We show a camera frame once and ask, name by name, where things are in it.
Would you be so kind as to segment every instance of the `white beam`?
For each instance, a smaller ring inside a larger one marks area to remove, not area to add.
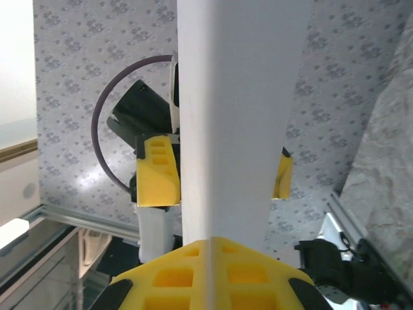
[[[184,244],[262,250],[311,0],[177,0]]]

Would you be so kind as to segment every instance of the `yellow honeycomb part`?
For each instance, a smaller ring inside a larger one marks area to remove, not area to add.
[[[283,154],[279,161],[276,184],[272,194],[272,199],[290,198],[291,178],[292,178],[292,157]]]
[[[304,310],[290,278],[314,285],[291,266],[216,237],[127,271],[112,283],[133,281],[119,310]]]
[[[172,144],[168,136],[145,140],[145,158],[136,161],[137,206],[177,205],[181,200],[181,182]]]

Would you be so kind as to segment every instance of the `curved wire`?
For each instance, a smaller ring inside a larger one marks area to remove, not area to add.
[[[95,151],[97,161],[99,162],[100,166],[102,167],[103,171],[106,173],[106,175],[121,189],[123,189],[125,192],[130,193],[130,188],[125,185],[115,174],[110,170],[108,164],[106,163],[105,157],[103,156],[101,146],[99,144],[99,134],[97,131],[98,125],[99,125],[99,116],[101,115],[103,105],[105,104],[106,99],[108,98],[109,94],[115,86],[122,81],[127,75],[131,74],[133,71],[142,68],[147,65],[151,65],[153,63],[164,63],[164,62],[169,62],[172,59],[172,55],[160,55],[160,56],[152,56],[148,57],[142,60],[137,61],[136,63],[133,63],[129,67],[125,68],[124,70],[120,71],[120,73],[117,74],[109,82],[109,84],[103,89],[101,95],[99,96],[99,99],[96,101],[96,106],[93,111],[92,115],[92,124],[90,126],[90,133],[92,137],[92,145],[93,145],[93,150]]]

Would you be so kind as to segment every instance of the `gold trim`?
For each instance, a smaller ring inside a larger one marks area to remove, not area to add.
[[[0,150],[0,163],[23,156],[35,150],[37,150],[37,139],[17,144],[13,147],[7,147]]]

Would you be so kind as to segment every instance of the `stone surface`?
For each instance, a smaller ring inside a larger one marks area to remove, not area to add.
[[[413,16],[388,74],[341,200],[413,289]]]

